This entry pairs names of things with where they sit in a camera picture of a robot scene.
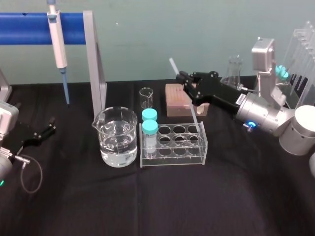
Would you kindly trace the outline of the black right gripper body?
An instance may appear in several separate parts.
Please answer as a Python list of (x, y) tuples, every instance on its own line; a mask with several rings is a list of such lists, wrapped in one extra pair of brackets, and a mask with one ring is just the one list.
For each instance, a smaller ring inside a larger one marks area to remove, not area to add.
[(195, 106), (209, 103), (235, 116), (247, 96), (246, 91), (223, 84), (215, 71), (193, 72), (191, 78), (196, 84), (191, 92), (192, 104)]

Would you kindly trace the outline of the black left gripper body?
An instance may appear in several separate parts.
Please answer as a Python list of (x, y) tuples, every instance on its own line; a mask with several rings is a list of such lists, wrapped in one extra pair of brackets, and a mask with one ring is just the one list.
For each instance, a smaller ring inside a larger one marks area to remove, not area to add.
[(18, 154), (23, 148), (37, 145), (35, 130), (26, 123), (17, 122), (10, 132), (9, 149), (13, 154)]

